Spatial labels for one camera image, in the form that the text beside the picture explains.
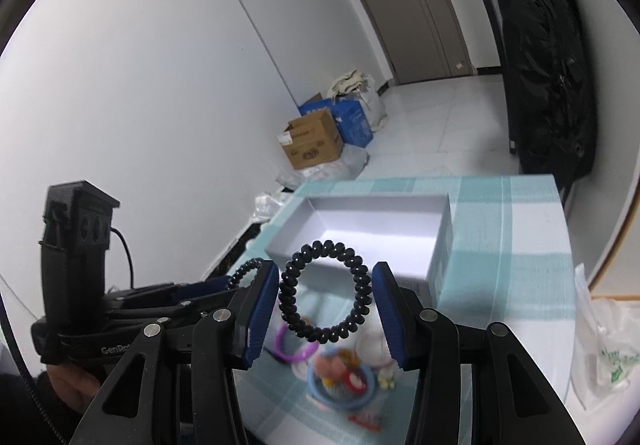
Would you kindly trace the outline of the left hand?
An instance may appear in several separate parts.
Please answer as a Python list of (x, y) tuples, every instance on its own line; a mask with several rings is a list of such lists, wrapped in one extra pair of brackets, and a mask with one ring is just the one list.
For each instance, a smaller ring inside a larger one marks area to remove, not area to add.
[(78, 413), (87, 409), (101, 387), (93, 375), (70, 363), (48, 365), (47, 374), (58, 397)]

